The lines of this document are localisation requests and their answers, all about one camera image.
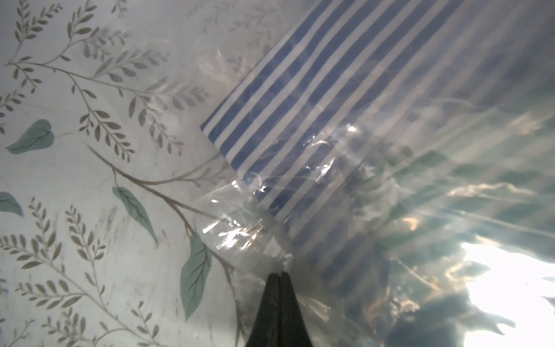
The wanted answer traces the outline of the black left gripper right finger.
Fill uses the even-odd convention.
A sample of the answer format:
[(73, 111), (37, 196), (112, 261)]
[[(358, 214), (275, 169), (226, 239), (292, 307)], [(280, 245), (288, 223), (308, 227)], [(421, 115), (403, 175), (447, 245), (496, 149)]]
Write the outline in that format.
[(282, 272), (279, 280), (279, 336), (283, 347), (313, 347), (293, 288), (291, 277)]

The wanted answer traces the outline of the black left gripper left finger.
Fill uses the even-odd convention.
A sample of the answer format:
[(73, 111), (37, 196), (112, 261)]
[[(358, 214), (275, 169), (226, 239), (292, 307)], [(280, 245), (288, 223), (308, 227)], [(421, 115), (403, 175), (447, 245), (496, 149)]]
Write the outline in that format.
[(275, 347), (280, 345), (279, 275), (268, 276), (254, 325), (246, 347)]

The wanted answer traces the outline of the clear vacuum bag blue zipper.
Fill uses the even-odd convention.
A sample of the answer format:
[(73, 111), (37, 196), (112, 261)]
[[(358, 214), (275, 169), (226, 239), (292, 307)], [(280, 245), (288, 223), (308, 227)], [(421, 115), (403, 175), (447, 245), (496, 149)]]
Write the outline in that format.
[(361, 231), (395, 167), (444, 153), (491, 112), (554, 84), (553, 1), (467, 2), (349, 127), (322, 199), (277, 219), (233, 169), (200, 201), (216, 215), (197, 222), (205, 243), (243, 273), (288, 271), (307, 325), (329, 344), (554, 345), (554, 257), (483, 238), (400, 257)]

